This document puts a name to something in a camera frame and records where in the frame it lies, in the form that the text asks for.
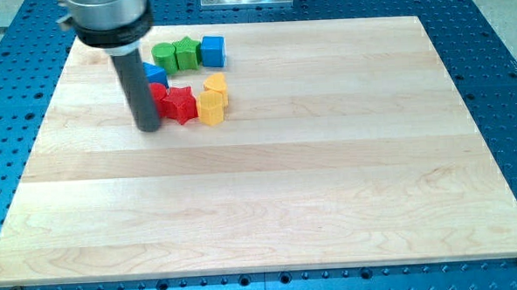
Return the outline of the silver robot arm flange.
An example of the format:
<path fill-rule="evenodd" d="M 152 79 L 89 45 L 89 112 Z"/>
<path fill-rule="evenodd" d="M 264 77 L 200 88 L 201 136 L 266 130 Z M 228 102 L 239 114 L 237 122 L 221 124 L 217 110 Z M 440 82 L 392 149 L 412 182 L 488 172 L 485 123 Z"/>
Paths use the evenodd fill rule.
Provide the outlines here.
<path fill-rule="evenodd" d="M 61 30 L 74 30 L 84 45 L 110 56 L 138 50 L 154 22 L 149 0 L 57 0 L 66 9 L 58 20 Z"/>

